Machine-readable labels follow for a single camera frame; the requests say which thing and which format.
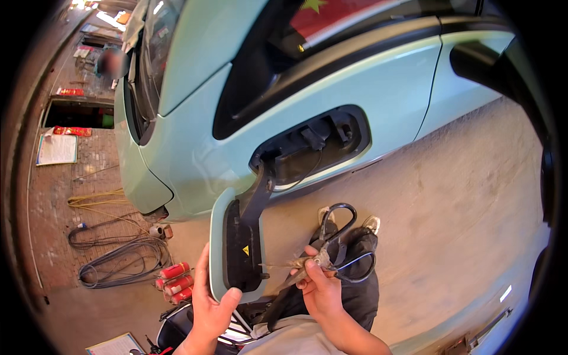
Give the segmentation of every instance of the scissors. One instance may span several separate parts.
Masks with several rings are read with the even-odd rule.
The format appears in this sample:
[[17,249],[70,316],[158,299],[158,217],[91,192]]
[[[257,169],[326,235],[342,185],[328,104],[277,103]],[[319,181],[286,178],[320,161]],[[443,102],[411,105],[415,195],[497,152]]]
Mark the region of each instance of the scissors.
[[[351,220],[343,226],[342,229],[340,229],[339,231],[335,232],[334,234],[332,234],[329,237],[325,237],[325,225],[327,220],[329,219],[329,216],[331,214],[331,212],[333,210],[336,210],[338,208],[347,208],[351,214]],[[355,208],[353,206],[351,206],[348,203],[336,203],[333,206],[331,206],[329,208],[329,211],[327,211],[325,213],[325,215],[323,216],[323,220],[321,222],[321,230],[320,230],[320,234],[318,236],[318,239],[316,241],[314,241],[311,246],[314,248],[320,248],[319,252],[317,253],[317,255],[315,256],[304,256],[304,257],[300,257],[294,260],[291,260],[287,263],[285,263],[284,265],[266,265],[269,268],[294,268],[294,269],[298,269],[298,272],[296,272],[294,275],[289,275],[288,278],[284,281],[283,284],[281,284],[278,288],[277,291],[283,290],[289,286],[294,285],[295,283],[297,283],[300,280],[303,280],[304,278],[306,278],[308,276],[308,273],[306,272],[306,267],[305,267],[305,263],[307,260],[312,259],[316,264],[318,264],[319,266],[326,268],[329,271],[336,271],[335,273],[335,277],[337,277],[340,280],[343,280],[345,282],[348,283],[358,283],[358,282],[362,282],[364,280],[366,280],[369,275],[371,275],[371,273],[373,272],[373,269],[375,268],[375,263],[376,263],[376,256],[375,253],[372,251],[363,251],[361,253],[359,253],[358,255],[356,255],[355,257],[351,258],[350,260],[345,260],[341,263],[338,263],[337,265],[331,263],[331,260],[329,259],[329,254],[328,254],[328,247],[331,243],[334,243],[335,241],[337,241],[340,244],[340,247],[342,246],[342,242],[340,237],[349,229],[351,228],[351,226],[353,226],[353,224],[355,223],[355,221],[357,220],[357,211],[355,210]],[[353,264],[354,262],[357,262],[358,260],[370,256],[371,257],[371,265],[369,266],[368,270],[363,274],[363,276],[359,277],[359,278],[351,278],[348,277],[347,275],[345,275],[344,273],[342,273],[342,270],[345,269],[346,267],[348,267],[349,265]]]

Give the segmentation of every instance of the car body panel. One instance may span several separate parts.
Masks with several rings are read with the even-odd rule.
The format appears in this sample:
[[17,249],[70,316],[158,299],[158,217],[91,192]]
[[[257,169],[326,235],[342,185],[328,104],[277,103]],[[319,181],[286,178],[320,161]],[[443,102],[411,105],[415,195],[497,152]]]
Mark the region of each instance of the car body panel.
[[209,213],[228,187],[242,193],[256,177],[248,163],[261,143],[338,106],[358,105],[364,110],[371,144],[358,156],[309,176],[290,191],[412,142],[428,107],[440,48],[440,37],[434,36],[368,57],[288,97],[229,138],[215,140],[211,131],[231,68],[227,64],[169,115],[159,115],[152,137],[140,147],[150,170],[174,192],[166,205],[170,213],[166,220]]
[[124,195],[142,213],[150,213],[173,197],[168,189],[146,166],[139,146],[134,142],[126,121],[124,79],[115,92],[114,133]]
[[165,116],[230,62],[268,0],[190,0],[179,16],[158,112]]
[[436,66],[430,107],[416,139],[450,123],[501,94],[473,81],[457,76],[450,65],[450,51],[456,44],[480,41],[498,53],[503,52],[514,34],[503,31],[466,31],[440,36],[442,51]]

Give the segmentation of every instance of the human hand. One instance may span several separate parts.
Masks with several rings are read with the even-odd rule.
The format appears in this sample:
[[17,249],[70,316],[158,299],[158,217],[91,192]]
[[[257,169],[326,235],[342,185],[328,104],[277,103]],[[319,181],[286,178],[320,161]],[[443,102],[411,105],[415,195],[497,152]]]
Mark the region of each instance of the human hand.
[[[309,256],[315,256],[318,251],[309,245],[304,250]],[[333,318],[345,313],[341,303],[341,280],[335,277],[335,272],[322,270],[313,260],[306,261],[308,276],[296,283],[302,290],[304,303],[310,315],[320,324],[332,321]],[[293,269],[290,274],[298,272]]]
[[199,341],[213,341],[229,327],[231,315],[243,295],[236,287],[230,288],[217,302],[209,288],[209,243],[205,245],[195,266],[193,286],[193,328],[189,337]]

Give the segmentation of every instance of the chinese flag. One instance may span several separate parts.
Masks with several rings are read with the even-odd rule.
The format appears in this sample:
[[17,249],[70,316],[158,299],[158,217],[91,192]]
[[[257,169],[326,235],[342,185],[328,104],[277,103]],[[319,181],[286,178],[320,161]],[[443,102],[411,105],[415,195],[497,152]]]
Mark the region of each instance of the chinese flag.
[[308,47],[405,0],[306,0],[290,25]]

